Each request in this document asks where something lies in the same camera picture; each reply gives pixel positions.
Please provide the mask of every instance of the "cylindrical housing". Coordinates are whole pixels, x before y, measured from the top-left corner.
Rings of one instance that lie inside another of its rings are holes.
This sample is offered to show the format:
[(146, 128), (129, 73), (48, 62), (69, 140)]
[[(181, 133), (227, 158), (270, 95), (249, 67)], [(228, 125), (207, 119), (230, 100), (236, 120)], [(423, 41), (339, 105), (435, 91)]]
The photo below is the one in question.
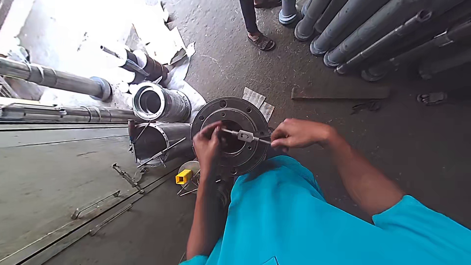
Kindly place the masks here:
[(184, 122), (191, 112), (190, 100), (184, 93), (152, 82), (138, 85), (132, 106), (136, 116), (147, 121)]
[[(163, 162), (177, 157), (193, 156), (192, 141), (190, 138), (191, 124), (186, 123), (147, 123), (137, 125), (135, 134), (141, 136), (134, 143), (134, 154), (139, 164), (146, 162), (158, 152), (170, 147), (186, 137), (184, 141), (170, 148), (161, 159)], [(162, 163), (159, 158), (150, 161), (148, 166), (157, 166)]]
[(67, 72), (56, 71), (50, 67), (21, 63), (6, 58), (0, 58), (0, 75), (24, 79), (38, 85), (87, 94), (103, 101), (110, 96), (109, 84), (104, 79), (95, 77), (93, 80)]
[(0, 108), (0, 119), (22, 121), (55, 122), (95, 122), (125, 123), (128, 119), (144, 120), (136, 117), (131, 110), (99, 106), (41, 106), (29, 104), (10, 104)]

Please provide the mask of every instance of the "metal pipe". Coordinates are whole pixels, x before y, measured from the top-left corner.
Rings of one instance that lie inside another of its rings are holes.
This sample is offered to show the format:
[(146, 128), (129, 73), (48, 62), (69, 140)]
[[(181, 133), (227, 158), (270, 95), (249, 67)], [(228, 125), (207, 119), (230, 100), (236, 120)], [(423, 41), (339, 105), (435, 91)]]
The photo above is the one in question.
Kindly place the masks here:
[(312, 0), (308, 10), (302, 20), (294, 29), (294, 36), (299, 41), (306, 41), (314, 34), (316, 24), (322, 12), (325, 10), (330, 0)]
[(110, 84), (103, 78), (86, 78), (67, 72), (56, 71), (47, 66), (21, 63), (0, 58), (0, 75), (24, 79), (38, 85), (90, 95), (93, 99), (106, 101), (111, 96)]
[(314, 29), (320, 33), (329, 25), (335, 15), (340, 11), (340, 9), (347, 3), (348, 0), (332, 0), (321, 17), (317, 20), (314, 25)]
[(168, 90), (151, 82), (142, 82), (132, 100), (136, 116), (160, 122), (184, 122), (191, 112), (190, 100), (178, 90)]
[(427, 80), (434, 74), (471, 62), (471, 48), (456, 52), (445, 59), (426, 60), (419, 66), (420, 76)]
[(471, 36), (471, 22), (460, 24), (401, 55), (373, 65), (363, 70), (361, 77), (370, 82), (378, 81), (385, 77), (390, 70), (397, 69), (401, 64), (416, 60), (433, 48), (447, 46), (468, 36)]
[(22, 121), (125, 123), (128, 119), (144, 120), (131, 110), (99, 106), (42, 106), (14, 103), (0, 107), (0, 119)]
[(392, 43), (402, 38), (405, 34), (414, 31), (417, 29), (422, 22), (425, 22), (430, 19), (432, 12), (428, 10), (421, 10), (417, 15), (413, 16), (411, 19), (407, 20), (404, 24), (397, 27), (395, 30), (391, 31), (377, 42), (373, 43), (370, 47), (358, 53), (355, 57), (348, 60), (346, 63), (339, 65), (336, 69), (338, 74), (345, 74), (350, 69), (354, 69), (361, 62), (363, 62), (368, 57), (372, 56), (374, 53), (378, 53), (384, 48), (389, 47)]
[(316, 56), (326, 53), (339, 36), (348, 37), (387, 2), (388, 0), (348, 0), (322, 33), (313, 39), (311, 53)]
[(171, 147), (183, 138), (185, 140), (164, 152), (160, 158), (149, 161), (147, 166), (158, 166), (177, 157), (193, 156), (193, 143), (190, 138), (191, 124), (151, 123), (146, 126), (147, 123), (142, 123), (136, 127), (136, 134), (142, 133), (139, 140), (134, 143), (134, 155), (139, 164), (148, 161), (155, 154)]
[(283, 25), (288, 25), (296, 20), (298, 11), (296, 10), (296, 0), (282, 0), (281, 10), (278, 14), (278, 21)]
[(360, 49), (366, 42), (373, 42), (373, 37), (376, 34), (383, 33), (390, 26), (404, 23), (413, 13), (422, 9), (414, 10), (413, 5), (416, 3), (424, 4), (422, 0), (390, 0), (350, 36), (342, 41), (340, 45), (326, 53), (324, 56), (324, 64), (328, 67), (337, 67), (339, 64), (349, 59), (351, 54)]

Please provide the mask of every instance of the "person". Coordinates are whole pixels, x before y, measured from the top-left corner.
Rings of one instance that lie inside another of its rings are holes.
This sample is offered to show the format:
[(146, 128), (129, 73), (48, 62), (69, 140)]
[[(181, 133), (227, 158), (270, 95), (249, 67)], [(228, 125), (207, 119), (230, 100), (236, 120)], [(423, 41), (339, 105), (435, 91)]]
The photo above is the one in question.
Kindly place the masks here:
[(335, 129), (317, 122), (286, 119), (271, 146), (328, 150), (374, 225), (328, 204), (313, 174), (283, 155), (238, 177), (225, 219), (214, 210), (211, 173), (221, 126), (193, 138), (201, 178), (183, 264), (471, 264), (470, 230), (406, 195)]
[(260, 32), (257, 27), (255, 9), (281, 6), (281, 0), (239, 0), (239, 2), (249, 42), (257, 46), (260, 50), (272, 50), (275, 47), (275, 42)]

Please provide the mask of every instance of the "circular metal flange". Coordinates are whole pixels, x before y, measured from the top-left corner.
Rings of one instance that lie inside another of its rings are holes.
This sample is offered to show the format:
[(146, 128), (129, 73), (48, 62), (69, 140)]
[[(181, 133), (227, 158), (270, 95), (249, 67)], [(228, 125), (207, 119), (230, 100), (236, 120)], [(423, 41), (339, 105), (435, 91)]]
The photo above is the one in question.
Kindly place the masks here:
[[(216, 121), (223, 121), (229, 130), (244, 130), (257, 137), (269, 137), (268, 124), (257, 107), (244, 99), (222, 97), (210, 101), (198, 112), (191, 126), (191, 138)], [(226, 140), (217, 172), (221, 176), (243, 175), (265, 159), (268, 145), (264, 143), (244, 142), (226, 132), (221, 132), (220, 137)]]

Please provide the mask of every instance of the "dark gray pipe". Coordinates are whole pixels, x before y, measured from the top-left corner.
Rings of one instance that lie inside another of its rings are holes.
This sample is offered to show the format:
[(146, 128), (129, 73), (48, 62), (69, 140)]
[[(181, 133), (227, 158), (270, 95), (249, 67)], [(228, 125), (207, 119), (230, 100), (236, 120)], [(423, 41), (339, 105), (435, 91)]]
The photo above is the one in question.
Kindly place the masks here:
[(416, 30), (422, 24), (422, 22), (429, 20), (431, 16), (432, 12), (428, 10), (420, 11), (417, 13), (417, 15), (407, 20), (404, 24), (397, 27), (395, 30), (391, 31), (377, 42), (373, 43), (370, 47), (358, 53), (352, 59), (348, 60), (348, 62), (338, 66), (336, 72), (342, 75), (347, 73), (349, 70), (354, 69), (374, 53), (378, 53), (385, 48), (388, 48), (392, 43), (402, 38), (405, 34)]
[(311, 42), (311, 53), (316, 56), (325, 54), (339, 36), (346, 38), (387, 2), (388, 0), (348, 0), (322, 33)]
[(282, 0), (281, 10), (278, 14), (278, 21), (283, 25), (288, 25), (296, 20), (296, 0)]
[(471, 48), (457, 52), (445, 59), (426, 60), (419, 66), (419, 73), (423, 79), (427, 80), (431, 79), (434, 74), (468, 62), (471, 62)]
[(398, 24), (404, 23), (412, 15), (411, 11), (416, 13), (420, 10), (411, 8), (416, 3), (423, 3), (423, 0), (390, 0), (334, 50), (326, 53), (324, 64), (328, 67), (337, 67), (349, 59), (351, 54), (360, 49), (365, 42), (373, 42), (372, 38), (382, 33), (388, 26), (394, 25), (397, 21), (401, 21)]
[(332, 0), (324, 13), (322, 13), (321, 17), (317, 20), (314, 29), (319, 32), (319, 34), (322, 33), (347, 1), (348, 0)]
[(433, 48), (447, 46), (468, 36), (471, 36), (471, 22), (458, 25), (412, 50), (365, 69), (361, 72), (361, 77), (370, 82), (378, 81), (385, 77), (390, 70), (397, 69), (401, 64), (416, 60)]
[(294, 29), (294, 36), (299, 41), (306, 41), (314, 34), (314, 25), (325, 10), (330, 0), (312, 0), (302, 20)]
[(24, 79), (38, 85), (87, 94), (93, 99), (106, 101), (111, 96), (110, 84), (99, 77), (82, 77), (50, 67), (21, 63), (0, 58), (0, 75)]

